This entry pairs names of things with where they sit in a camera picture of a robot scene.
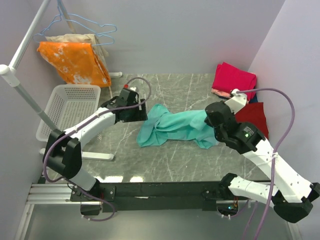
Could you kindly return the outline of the aluminium rail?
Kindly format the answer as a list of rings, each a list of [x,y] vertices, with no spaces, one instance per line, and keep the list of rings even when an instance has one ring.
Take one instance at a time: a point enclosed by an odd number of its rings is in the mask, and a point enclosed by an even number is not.
[[[17,240],[240,240],[253,238],[261,205],[240,202],[237,217],[223,218],[215,210],[134,210],[100,213],[85,219],[66,184],[33,184],[15,234]]]

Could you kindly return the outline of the pink folded t shirt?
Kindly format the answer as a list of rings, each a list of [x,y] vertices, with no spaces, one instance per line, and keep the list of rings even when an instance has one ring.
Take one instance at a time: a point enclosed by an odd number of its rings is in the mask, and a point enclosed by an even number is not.
[[[257,76],[255,74],[223,62],[216,67],[211,89],[231,94],[234,89],[239,89],[240,91],[252,90],[256,84]]]

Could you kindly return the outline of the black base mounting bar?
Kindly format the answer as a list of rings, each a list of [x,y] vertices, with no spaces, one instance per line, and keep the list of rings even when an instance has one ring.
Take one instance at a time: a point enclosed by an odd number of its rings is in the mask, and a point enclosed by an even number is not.
[[[237,199],[218,181],[101,183],[100,197],[118,211],[216,211],[217,201]]]

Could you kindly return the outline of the salmon folded t shirt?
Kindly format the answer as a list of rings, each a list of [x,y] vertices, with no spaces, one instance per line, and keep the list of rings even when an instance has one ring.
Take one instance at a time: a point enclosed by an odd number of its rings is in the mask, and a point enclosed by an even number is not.
[[[221,91],[221,90],[217,90],[214,88],[211,89],[211,93],[217,95],[219,98],[222,98],[222,99],[230,99],[231,98],[230,93],[225,92],[225,91]]]

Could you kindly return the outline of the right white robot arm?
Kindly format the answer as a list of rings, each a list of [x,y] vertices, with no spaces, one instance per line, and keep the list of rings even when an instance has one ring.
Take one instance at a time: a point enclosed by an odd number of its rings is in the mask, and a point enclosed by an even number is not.
[[[284,220],[297,223],[307,217],[312,202],[320,196],[320,184],[299,175],[281,156],[274,152],[264,134],[250,122],[237,122],[234,113],[224,102],[214,102],[205,108],[205,123],[214,129],[219,142],[255,164],[270,184],[246,180],[228,173],[219,182],[222,198],[245,197],[266,206]]]

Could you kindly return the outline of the blue folded t shirt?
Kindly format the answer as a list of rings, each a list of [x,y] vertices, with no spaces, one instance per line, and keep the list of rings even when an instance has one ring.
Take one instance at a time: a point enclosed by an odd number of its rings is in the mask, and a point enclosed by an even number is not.
[[[249,104],[251,103],[257,103],[258,102],[258,97],[257,97],[257,92],[256,91],[251,91],[251,92],[247,92],[247,102]]]

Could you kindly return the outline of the orange patterned cloth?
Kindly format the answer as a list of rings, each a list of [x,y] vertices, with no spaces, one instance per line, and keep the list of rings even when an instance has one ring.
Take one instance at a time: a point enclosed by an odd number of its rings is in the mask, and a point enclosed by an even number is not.
[[[37,51],[67,84],[112,85],[107,68],[89,43],[42,41]]]

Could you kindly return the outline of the teal t shirt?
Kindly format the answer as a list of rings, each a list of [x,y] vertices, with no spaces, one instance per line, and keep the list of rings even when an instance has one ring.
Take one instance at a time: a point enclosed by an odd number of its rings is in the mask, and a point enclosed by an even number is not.
[[[204,110],[172,113],[155,104],[147,117],[136,138],[140,147],[161,146],[168,140],[194,141],[201,149],[218,145],[214,129],[205,123]]]

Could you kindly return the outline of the beige hanging cloth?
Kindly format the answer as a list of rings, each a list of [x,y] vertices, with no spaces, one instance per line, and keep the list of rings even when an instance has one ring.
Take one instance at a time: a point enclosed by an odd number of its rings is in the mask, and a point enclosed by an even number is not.
[[[109,53],[105,48],[100,45],[100,41],[94,34],[65,34],[59,36],[46,36],[45,37],[49,42],[55,43],[88,43],[92,45],[92,49],[95,54],[99,57],[104,67],[107,68],[106,58],[109,56]]]

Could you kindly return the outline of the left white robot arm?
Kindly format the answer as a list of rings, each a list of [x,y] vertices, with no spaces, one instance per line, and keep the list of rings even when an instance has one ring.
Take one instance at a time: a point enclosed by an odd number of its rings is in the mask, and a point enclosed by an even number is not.
[[[50,168],[62,178],[82,188],[88,201],[100,195],[99,181],[82,166],[83,147],[108,127],[118,122],[147,119],[146,101],[136,87],[125,86],[118,96],[103,103],[95,113],[64,131],[51,132],[43,156],[43,168]]]

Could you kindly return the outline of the dark red folded t shirt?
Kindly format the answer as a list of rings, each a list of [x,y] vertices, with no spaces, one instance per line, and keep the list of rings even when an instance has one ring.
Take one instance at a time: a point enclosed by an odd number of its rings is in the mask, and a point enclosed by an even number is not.
[[[249,122],[255,125],[268,139],[269,130],[267,127],[267,119],[264,113],[264,103],[254,102],[248,103],[240,111],[235,114],[238,122]]]

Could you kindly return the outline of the white plastic laundry basket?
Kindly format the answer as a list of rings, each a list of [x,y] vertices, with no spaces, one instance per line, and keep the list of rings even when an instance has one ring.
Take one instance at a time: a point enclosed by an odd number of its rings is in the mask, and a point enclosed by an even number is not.
[[[98,108],[100,94],[96,85],[61,84],[53,89],[44,112],[63,131],[91,116]]]

